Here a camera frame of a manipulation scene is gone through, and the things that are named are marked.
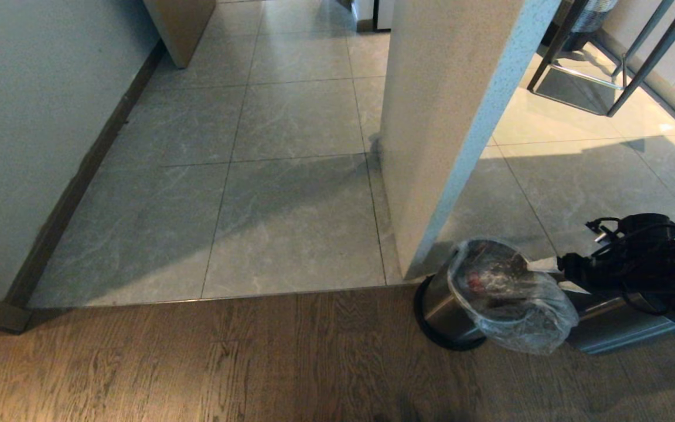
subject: hardwood floor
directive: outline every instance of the hardwood floor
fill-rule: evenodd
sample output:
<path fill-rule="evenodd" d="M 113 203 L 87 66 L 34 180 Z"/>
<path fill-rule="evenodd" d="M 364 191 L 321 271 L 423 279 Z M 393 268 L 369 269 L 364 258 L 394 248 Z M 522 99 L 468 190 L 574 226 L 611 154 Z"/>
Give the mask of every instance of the hardwood floor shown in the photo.
<path fill-rule="evenodd" d="M 605 357 L 447 352 L 412 296 L 39 311 L 0 337 L 0 420 L 675 420 L 675 339 Z"/>

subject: clear plastic bag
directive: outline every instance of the clear plastic bag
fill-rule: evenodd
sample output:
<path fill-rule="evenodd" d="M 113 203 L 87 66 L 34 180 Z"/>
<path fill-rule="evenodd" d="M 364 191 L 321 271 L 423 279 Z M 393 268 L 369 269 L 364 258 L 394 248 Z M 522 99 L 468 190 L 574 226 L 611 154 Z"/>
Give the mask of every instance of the clear plastic bag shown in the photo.
<path fill-rule="evenodd" d="M 511 246 L 473 239 L 456 251 L 449 289 L 480 331 L 501 347 L 549 355 L 577 325 L 577 311 L 554 278 L 529 271 Z"/>

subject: metal stool leg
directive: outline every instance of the metal stool leg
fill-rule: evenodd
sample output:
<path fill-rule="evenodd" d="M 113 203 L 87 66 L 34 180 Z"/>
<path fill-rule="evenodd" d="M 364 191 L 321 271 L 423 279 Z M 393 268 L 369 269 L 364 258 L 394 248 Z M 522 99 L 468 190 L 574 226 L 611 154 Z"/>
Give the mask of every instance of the metal stool leg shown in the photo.
<path fill-rule="evenodd" d="M 642 45 L 643 42 L 647 39 L 647 36 L 650 35 L 650 33 L 653 31 L 653 29 L 658 26 L 658 22 L 662 19 L 662 17 L 666 14 L 668 11 L 668 8 L 673 4 L 673 0 L 663 0 L 660 5 L 658 5 L 658 8 L 656 11 L 654 11 L 653 16 L 650 17 L 650 21 L 648 21 L 645 24 L 645 27 L 642 29 L 640 32 L 640 35 L 637 36 L 637 39 L 635 40 L 634 43 L 632 43 L 632 46 L 630 46 L 629 50 L 626 51 L 626 55 L 624 55 L 624 62 L 629 62 L 629 59 L 632 58 L 632 56 L 637 53 L 637 50 L 639 50 L 640 46 Z M 613 71 L 613 74 L 611 74 L 611 79 L 613 80 L 614 77 L 616 77 L 619 72 L 622 70 L 622 65 L 618 65 L 616 67 L 616 70 Z"/>
<path fill-rule="evenodd" d="M 668 51 L 668 48 L 670 48 L 670 46 L 673 44 L 673 41 L 675 41 L 675 19 L 668 27 L 668 30 L 663 35 L 663 38 L 661 38 L 658 45 L 656 45 L 656 48 L 653 49 L 653 53 L 651 53 L 645 61 L 645 64 L 643 64 L 642 67 L 640 67 L 640 70 L 637 71 L 637 74 L 635 74 L 635 79 L 633 79 L 629 86 L 624 89 L 624 92 L 621 94 L 619 99 L 613 104 L 613 106 L 611 106 L 611 109 L 608 110 L 608 113 L 606 113 L 608 117 L 613 117 L 613 115 L 619 111 L 619 108 L 621 108 L 621 106 L 626 103 L 627 99 L 629 99 L 629 96 L 634 93 L 635 89 L 637 89 L 638 86 L 640 86 L 640 84 L 645 81 L 647 75 L 651 72 L 651 70 L 653 70 L 656 64 L 658 64 L 665 52 Z"/>
<path fill-rule="evenodd" d="M 576 24 L 577 19 L 585 10 L 588 0 L 575 0 L 574 4 L 570 8 L 570 11 L 567 12 L 567 16 L 564 18 L 562 26 L 559 27 L 559 31 L 554 35 L 554 39 L 551 40 L 551 46 L 549 46 L 546 55 L 543 56 L 541 64 L 538 65 L 538 70 L 536 74 L 533 75 L 533 79 L 530 80 L 527 88 L 528 91 L 533 91 L 533 88 L 536 87 L 538 80 L 541 79 L 541 75 L 546 70 L 546 67 L 554 61 L 554 57 L 562 50 L 564 43 L 567 41 L 567 37 L 570 36 L 570 32 L 574 24 Z"/>

